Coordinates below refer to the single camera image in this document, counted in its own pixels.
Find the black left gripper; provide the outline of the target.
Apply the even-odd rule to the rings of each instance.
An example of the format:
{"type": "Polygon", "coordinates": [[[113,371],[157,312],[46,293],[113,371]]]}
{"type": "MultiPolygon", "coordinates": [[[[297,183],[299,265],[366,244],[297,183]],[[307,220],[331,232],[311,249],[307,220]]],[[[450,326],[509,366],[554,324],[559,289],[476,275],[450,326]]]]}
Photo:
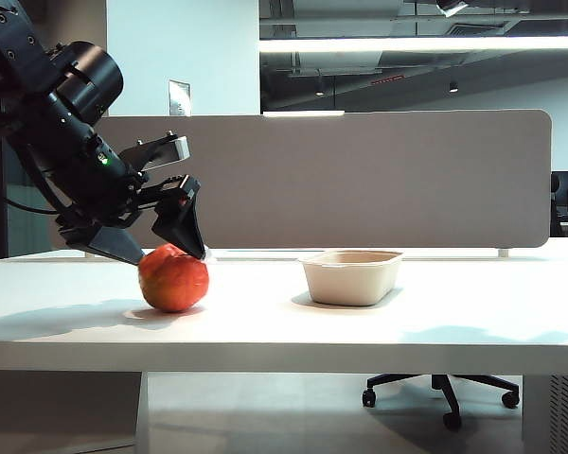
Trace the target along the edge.
{"type": "Polygon", "coordinates": [[[190,157],[187,139],[173,132],[139,143],[119,154],[97,135],[89,149],[74,156],[51,176],[71,200],[58,218],[60,234],[71,247],[138,265],[144,253],[126,231],[144,209],[157,218],[151,230],[196,259],[205,258],[204,241],[196,216],[200,182],[185,174],[147,185],[148,171],[190,157]]]}

